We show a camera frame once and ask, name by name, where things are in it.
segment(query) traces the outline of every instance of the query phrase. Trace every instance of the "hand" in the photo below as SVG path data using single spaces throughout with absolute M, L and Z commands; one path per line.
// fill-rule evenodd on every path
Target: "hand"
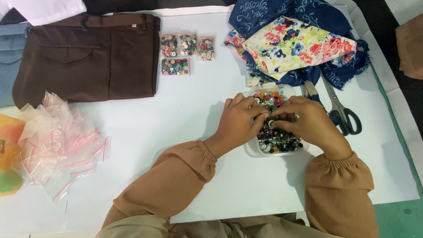
M 253 97 L 238 93 L 234 99 L 226 100 L 219 127 L 204 144 L 212 155 L 219 158 L 253 139 L 269 116 L 268 110 L 260 107 Z
M 293 118 L 294 123 L 275 121 L 273 127 L 291 131 L 303 140 L 318 146 L 329 160 L 342 160 L 352 155 L 351 147 L 342 133 L 327 116 L 322 105 L 305 97 L 292 96 L 272 116 Z

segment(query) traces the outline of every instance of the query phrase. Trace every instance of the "black scissor handle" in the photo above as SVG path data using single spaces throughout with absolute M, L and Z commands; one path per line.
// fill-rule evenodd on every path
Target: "black scissor handle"
M 338 122 L 339 122 L 339 127 L 341 128 L 341 132 L 342 132 L 342 135 L 343 136 L 347 136 L 349 133 L 348 133 L 348 125 L 346 124 L 346 122 L 343 120 L 343 118 L 342 118 L 342 116 L 341 116 L 341 114 L 339 113 L 339 111 L 337 111 L 337 110 L 332 110 L 331 112 L 330 112 L 330 114 L 332 115 L 332 116 L 334 116 L 334 117 L 336 117 L 336 119 L 338 120 Z
M 347 121 L 346 121 L 347 131 L 351 135 L 360 134 L 360 132 L 361 132 L 361 130 L 363 128 L 361 126 L 361 121 L 357 117 L 357 115 L 353 111 L 351 111 L 350 109 L 348 109 L 348 108 L 344 108 L 344 113 L 345 113 L 345 116 L 346 116 L 346 119 L 347 119 Z M 353 130 L 352 123 L 351 123 L 351 120 L 350 120 L 349 116 L 351 116 L 354 119 L 355 124 L 357 125 L 357 129 L 355 131 Z

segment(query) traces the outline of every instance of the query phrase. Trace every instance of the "printed label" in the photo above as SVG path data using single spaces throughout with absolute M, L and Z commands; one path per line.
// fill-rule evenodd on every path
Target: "printed label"
M 0 155 L 3 155 L 6 151 L 6 141 L 0 140 Z

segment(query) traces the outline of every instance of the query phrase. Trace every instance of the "white shirt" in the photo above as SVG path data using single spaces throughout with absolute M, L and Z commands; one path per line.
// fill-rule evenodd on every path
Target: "white shirt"
M 0 20 L 13 7 L 34 26 L 87 11 L 82 0 L 0 0 Z

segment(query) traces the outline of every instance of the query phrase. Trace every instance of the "person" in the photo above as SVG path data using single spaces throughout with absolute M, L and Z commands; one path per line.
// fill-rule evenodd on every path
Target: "person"
M 291 131 L 324 152 L 308 164 L 304 175 L 311 227 L 273 215 L 169 224 L 169 218 L 184 210 L 213 178 L 218 158 L 254 138 L 267 117 L 295 114 L 296 122 L 277 120 L 272 126 Z M 269 115 L 253 97 L 240 93 L 226 100 L 214 135 L 165 150 L 150 170 L 113 200 L 96 237 L 374 238 L 378 227 L 368 197 L 373 188 L 369 168 L 318 102 L 292 96 Z

